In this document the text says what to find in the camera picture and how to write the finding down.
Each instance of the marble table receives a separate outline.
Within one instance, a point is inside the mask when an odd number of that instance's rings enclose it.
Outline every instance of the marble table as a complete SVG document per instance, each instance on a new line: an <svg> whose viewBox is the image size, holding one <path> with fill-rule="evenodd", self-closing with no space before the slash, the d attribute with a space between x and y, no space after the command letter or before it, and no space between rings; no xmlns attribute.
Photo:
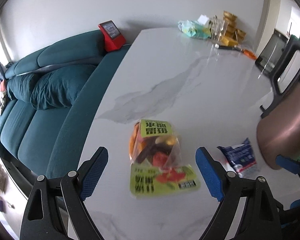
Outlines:
<svg viewBox="0 0 300 240"><path fill-rule="evenodd" d="M237 145L249 137L259 167L253 179L264 176L286 208L300 198L298 176L271 170L258 149L259 106L269 106L272 98L269 80L246 56L216 50L210 41L188 38L177 28L143 30L102 99L79 163L99 146L109 152L97 187L84 202L104 239L198 240L218 206L195 163L196 149L202 146L229 170L216 147ZM128 142L141 118L174 125L183 162L200 177L199 190L148 199L131 196ZM235 234L243 205L244 199L227 239ZM71 223L68 234L76 238Z"/></svg>

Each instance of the gray marble vein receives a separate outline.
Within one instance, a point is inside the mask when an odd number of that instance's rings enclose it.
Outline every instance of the gray marble vein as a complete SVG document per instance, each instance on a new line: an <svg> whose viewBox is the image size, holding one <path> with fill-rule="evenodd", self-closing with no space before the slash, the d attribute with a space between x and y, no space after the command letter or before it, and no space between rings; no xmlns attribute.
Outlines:
<svg viewBox="0 0 300 240"><path fill-rule="evenodd" d="M120 222L110 214L98 211L90 212L94 223L97 225L101 235L108 240L131 240L126 233L120 229Z"/></svg>
<svg viewBox="0 0 300 240"><path fill-rule="evenodd" d="M138 91L119 96L115 99L114 108L97 118L127 124L162 113L165 109L172 107L181 90L188 87L195 77L200 75L203 66L200 62L205 58L209 57L197 58L185 71L154 85L150 91Z"/></svg>
<svg viewBox="0 0 300 240"><path fill-rule="evenodd" d="M177 235L173 236L171 240L185 240L189 239L192 234L199 233L200 235L203 234L205 228L210 223L213 215L204 216L200 219L192 222L191 224L187 225L183 230L177 233Z"/></svg>

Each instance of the dried fruit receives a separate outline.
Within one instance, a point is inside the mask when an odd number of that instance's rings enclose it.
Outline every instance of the dried fruit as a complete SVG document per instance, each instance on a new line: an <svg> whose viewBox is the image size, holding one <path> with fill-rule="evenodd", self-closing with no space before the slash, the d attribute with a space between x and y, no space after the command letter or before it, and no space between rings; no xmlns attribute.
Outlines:
<svg viewBox="0 0 300 240"><path fill-rule="evenodd" d="M134 148L134 144L136 142L138 131L139 131L139 122L137 122L134 125L133 133L130 136L130 141L129 141L129 156L130 156L130 159L133 158L133 156L132 156L132 154L133 154L133 148Z"/></svg>
<svg viewBox="0 0 300 240"><path fill-rule="evenodd" d="M183 180L185 177L186 177L186 174L184 172L181 172L181 173L170 172L168 175L168 181L179 182L180 180Z"/></svg>
<svg viewBox="0 0 300 240"><path fill-rule="evenodd" d="M168 175L167 173L162 173L158 175L155 179L160 183L167 183L168 182L167 175Z"/></svg>
<svg viewBox="0 0 300 240"><path fill-rule="evenodd" d="M155 140L156 144L164 143L169 146L175 145L177 142L177 137L174 135L163 135L163 136L158 136Z"/></svg>
<svg viewBox="0 0 300 240"><path fill-rule="evenodd" d="M152 165L156 167L163 167L168 160L168 155L163 152L156 152L152 159Z"/></svg>

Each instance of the white wall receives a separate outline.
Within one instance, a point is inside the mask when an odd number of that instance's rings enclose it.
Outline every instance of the white wall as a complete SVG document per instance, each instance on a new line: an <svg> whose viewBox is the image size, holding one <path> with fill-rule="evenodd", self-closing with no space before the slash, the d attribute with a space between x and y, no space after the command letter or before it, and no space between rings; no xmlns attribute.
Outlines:
<svg viewBox="0 0 300 240"><path fill-rule="evenodd" d="M270 7L270 0L264 0L263 1L262 14L261 14L261 18L260 18L260 24L259 24L259 28L257 30L255 43L254 43L254 46L253 46L253 48L255 50L258 48L259 43L261 41L261 37L262 37L263 31L265 29L266 20L267 20L268 15L271 17L271 14L268 14L269 7Z"/></svg>
<svg viewBox="0 0 300 240"><path fill-rule="evenodd" d="M200 14L221 16L223 10L239 17L238 27L253 44L262 8L263 0L8 0L0 24L17 60L110 19L131 42L142 29L177 26Z"/></svg>
<svg viewBox="0 0 300 240"><path fill-rule="evenodd" d="M296 5L293 0L280 0L280 10L275 28L284 35L287 34L292 7Z"/></svg>
<svg viewBox="0 0 300 240"><path fill-rule="evenodd" d="M257 52L256 52L258 56L266 47L268 41L270 40L273 34L274 28L277 24L279 10L280 10L280 0L270 0L268 14L266 18L266 24L263 29L260 43L258 45Z"/></svg>

